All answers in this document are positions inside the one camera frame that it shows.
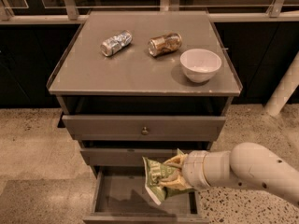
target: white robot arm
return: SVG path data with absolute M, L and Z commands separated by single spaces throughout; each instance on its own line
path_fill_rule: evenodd
M 182 175 L 195 189 L 227 187 L 261 189 L 299 207 L 299 172 L 269 149 L 253 144 L 232 151 L 193 151 Z

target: cabinet top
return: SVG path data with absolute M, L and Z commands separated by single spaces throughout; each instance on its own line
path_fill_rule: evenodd
M 122 30 L 131 44 L 105 57 L 102 42 Z M 182 46 L 157 58 L 150 56 L 151 38 L 170 32 L 182 36 Z M 204 85 L 189 81 L 180 67 L 187 49 L 209 49 L 222 60 L 221 70 Z M 93 11 L 64 59 L 49 91 L 56 95 L 237 96 L 241 85 L 225 56 L 217 31 L 202 11 Z

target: drawer knob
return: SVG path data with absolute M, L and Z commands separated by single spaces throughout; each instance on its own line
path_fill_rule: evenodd
M 143 127 L 142 131 L 141 131 L 141 134 L 142 135 L 148 135 L 150 132 L 148 131 L 148 128 L 145 126 Z

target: white bowl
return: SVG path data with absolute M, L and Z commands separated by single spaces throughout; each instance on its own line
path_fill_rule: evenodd
M 210 80 L 221 68 L 221 58 L 207 49 L 189 49 L 180 56 L 183 73 L 191 81 Z

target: terrazzo floor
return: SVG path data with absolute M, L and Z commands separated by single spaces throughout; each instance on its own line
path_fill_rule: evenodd
M 66 129 L 60 109 L 0 109 L 0 223 L 83 223 L 95 178 Z M 261 105 L 231 105 L 212 151 L 242 142 L 268 147 L 299 170 L 299 105 L 270 117 Z M 264 191 L 200 191 L 211 223 L 299 223 L 299 208 Z

